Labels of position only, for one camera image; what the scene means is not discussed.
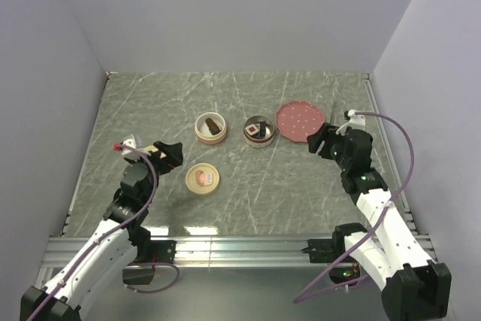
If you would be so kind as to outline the cream lid with label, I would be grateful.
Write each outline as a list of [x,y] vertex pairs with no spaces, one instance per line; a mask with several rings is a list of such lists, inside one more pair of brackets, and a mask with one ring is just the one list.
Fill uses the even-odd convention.
[[196,195],[209,195],[217,190],[220,175],[209,163],[198,163],[186,172],[186,186]]

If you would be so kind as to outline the brown ridged food piece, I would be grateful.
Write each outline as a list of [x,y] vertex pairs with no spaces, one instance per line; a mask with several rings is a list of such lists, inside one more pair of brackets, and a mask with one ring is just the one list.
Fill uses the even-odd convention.
[[212,136],[214,135],[218,135],[222,129],[219,127],[219,125],[210,117],[206,118],[205,119],[205,124],[209,130],[209,132],[212,134]]

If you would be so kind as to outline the sushi roll red centre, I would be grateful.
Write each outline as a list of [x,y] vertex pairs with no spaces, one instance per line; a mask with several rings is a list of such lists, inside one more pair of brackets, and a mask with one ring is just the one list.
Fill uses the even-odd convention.
[[246,126],[244,131],[251,138],[257,138],[260,134],[259,126],[255,123],[251,123]]

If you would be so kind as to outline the sushi roll white top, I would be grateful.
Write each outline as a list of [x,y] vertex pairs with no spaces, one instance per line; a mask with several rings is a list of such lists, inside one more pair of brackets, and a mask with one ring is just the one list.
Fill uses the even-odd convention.
[[266,136],[266,129],[267,129],[266,122],[261,121],[259,123],[259,134],[258,134],[259,139],[263,139]]

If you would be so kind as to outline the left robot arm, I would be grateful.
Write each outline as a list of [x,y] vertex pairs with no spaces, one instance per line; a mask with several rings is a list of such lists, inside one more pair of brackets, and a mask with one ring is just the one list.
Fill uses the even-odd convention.
[[159,178],[183,164],[183,145],[156,141],[138,149],[134,141],[114,145],[128,166],[119,188],[89,240],[68,264],[42,287],[29,287],[20,301],[21,320],[81,320],[96,299],[124,268],[173,264],[175,243],[158,251],[150,231],[142,226],[159,185]]

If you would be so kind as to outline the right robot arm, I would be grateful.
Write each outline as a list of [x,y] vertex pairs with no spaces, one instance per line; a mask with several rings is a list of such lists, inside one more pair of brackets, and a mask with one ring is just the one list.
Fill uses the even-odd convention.
[[331,242],[334,262],[352,257],[363,267],[379,287],[390,320],[444,318],[452,275],[423,249],[391,200],[386,182],[371,164],[371,135],[325,123],[307,141],[310,153],[336,162],[345,192],[371,225],[337,226]]

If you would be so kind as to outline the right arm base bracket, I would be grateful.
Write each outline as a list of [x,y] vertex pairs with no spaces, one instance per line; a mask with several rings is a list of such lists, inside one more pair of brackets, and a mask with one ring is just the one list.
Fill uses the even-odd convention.
[[308,255],[311,264],[331,264],[345,252],[345,247],[336,245],[332,239],[313,238],[301,252]]

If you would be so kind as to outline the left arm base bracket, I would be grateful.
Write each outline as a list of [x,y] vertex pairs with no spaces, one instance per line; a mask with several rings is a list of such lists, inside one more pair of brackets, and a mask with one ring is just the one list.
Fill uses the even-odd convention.
[[158,267],[167,267],[180,272],[174,264],[177,242],[174,240],[148,241],[142,248],[141,254],[123,269],[123,282],[127,286],[148,286],[159,274]]

